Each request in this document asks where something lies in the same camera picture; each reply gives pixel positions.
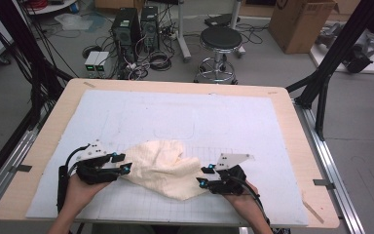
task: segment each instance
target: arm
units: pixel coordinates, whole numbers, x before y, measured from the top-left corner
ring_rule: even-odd
[[[93,199],[95,194],[109,183],[88,185],[73,175],[68,182],[65,203],[48,234],[67,234],[75,216]]]
[[[254,192],[258,194],[257,188],[249,182],[247,183]],[[250,194],[244,193],[241,196],[224,195],[224,198],[226,198],[238,214],[250,224],[251,229],[255,234],[272,234],[269,224],[267,224],[260,208],[257,206]]]

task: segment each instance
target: white bracket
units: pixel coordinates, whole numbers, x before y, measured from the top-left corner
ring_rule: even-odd
[[[215,169],[217,171],[231,169],[247,159],[254,159],[254,157],[249,154],[222,153],[218,158],[217,164],[215,165]]]
[[[99,158],[107,155],[107,151],[102,146],[101,141],[97,139],[95,142],[90,144],[78,157],[77,161],[84,161],[93,158]]]

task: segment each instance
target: wooden table frame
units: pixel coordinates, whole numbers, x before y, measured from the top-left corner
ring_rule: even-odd
[[[229,86],[216,84],[71,80],[36,138],[23,165],[28,172],[17,172],[0,201],[0,220],[31,220],[25,217],[35,195],[41,174],[54,154],[60,137],[86,90],[156,92],[174,94],[219,94],[228,96],[270,98],[275,108],[293,172],[299,184],[308,214],[308,227],[336,228],[339,218],[324,186],[314,185],[322,179],[315,156],[302,129],[286,89],[278,87]]]

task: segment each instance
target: metal stool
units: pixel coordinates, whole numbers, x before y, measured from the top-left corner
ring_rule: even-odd
[[[242,45],[240,33],[230,27],[213,26],[202,32],[200,43],[207,50],[213,51],[215,56],[203,60],[194,82],[199,83],[199,77],[217,83],[232,79],[231,84],[237,85],[235,68],[227,61],[226,54],[238,50]]]

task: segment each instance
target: table leg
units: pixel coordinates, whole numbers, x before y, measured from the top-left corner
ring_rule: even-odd
[[[236,23],[238,21],[238,17],[239,17],[239,11],[240,11],[240,6],[242,4],[242,0],[235,0],[235,5],[233,6],[233,13],[232,13],[232,21],[230,22],[230,27],[232,29],[236,29]],[[239,50],[238,50],[238,57],[241,58],[242,55],[245,54],[245,50],[243,48],[243,46],[240,46]]]
[[[191,55],[183,36],[183,5],[184,0],[178,0],[178,31],[176,32],[176,36],[181,52],[183,53],[183,61],[187,62],[191,59]]]

